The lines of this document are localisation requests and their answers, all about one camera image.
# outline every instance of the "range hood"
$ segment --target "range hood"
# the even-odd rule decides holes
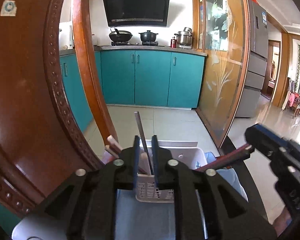
[[[103,0],[109,27],[167,26],[169,0]]]

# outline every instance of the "doorway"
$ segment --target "doorway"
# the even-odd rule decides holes
[[[269,40],[268,60],[261,95],[271,101],[279,70],[281,42]]]

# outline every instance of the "black pot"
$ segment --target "black pot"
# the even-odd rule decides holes
[[[118,31],[114,28],[114,32],[109,34],[109,38],[114,42],[125,42],[132,38],[132,33],[127,31]]]
[[[157,33],[152,33],[151,31],[146,31],[144,33],[139,33],[141,41],[154,42],[157,38]]]

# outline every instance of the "tile floor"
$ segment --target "tile floor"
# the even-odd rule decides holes
[[[204,152],[219,156],[205,126],[194,110],[147,108],[132,106],[108,106],[111,119],[123,148],[131,147],[135,135],[139,135],[134,112],[139,111],[146,139],[155,134],[159,140],[197,141]],[[85,137],[96,155],[101,156],[104,144],[96,123],[93,121]]]
[[[260,96],[256,116],[254,118],[235,118],[229,131],[229,138],[236,147],[245,143],[244,131],[255,123],[262,123],[280,137],[293,139],[300,144],[300,116],[292,118],[293,112],[282,111],[273,106],[266,98]],[[245,164],[257,185],[265,205],[269,222],[281,213],[284,204],[274,189],[276,176],[269,167],[269,161],[259,152],[254,152]]]

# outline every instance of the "red bottle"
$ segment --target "red bottle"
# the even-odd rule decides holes
[[[173,36],[173,38],[171,39],[170,47],[171,47],[171,48],[175,48],[175,47],[176,47],[176,39],[175,39],[174,36]]]

